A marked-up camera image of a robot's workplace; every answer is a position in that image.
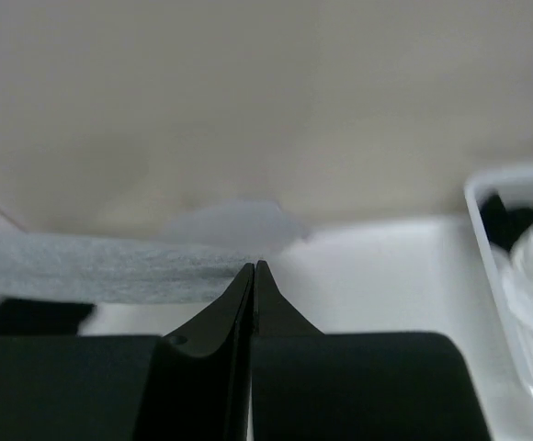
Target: white basket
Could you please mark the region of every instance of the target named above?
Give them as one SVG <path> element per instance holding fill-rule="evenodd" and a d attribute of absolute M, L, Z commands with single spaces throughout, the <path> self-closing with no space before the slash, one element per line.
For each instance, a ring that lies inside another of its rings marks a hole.
<path fill-rule="evenodd" d="M 507 306 L 501 277 L 483 227 L 479 208 L 497 193 L 507 208 L 533 206 L 533 165 L 523 165 L 483 172 L 472 176 L 465 185 L 465 198 L 481 251 L 482 261 L 502 322 L 505 338 L 522 385 L 533 397 L 533 332 Z"/>

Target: wall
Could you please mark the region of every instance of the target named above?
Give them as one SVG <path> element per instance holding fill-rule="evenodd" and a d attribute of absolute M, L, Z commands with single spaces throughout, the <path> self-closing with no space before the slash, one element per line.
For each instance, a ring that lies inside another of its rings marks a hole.
<path fill-rule="evenodd" d="M 531 0 L 0 0 L 0 208 L 33 230 L 450 211 L 532 157 Z"/>

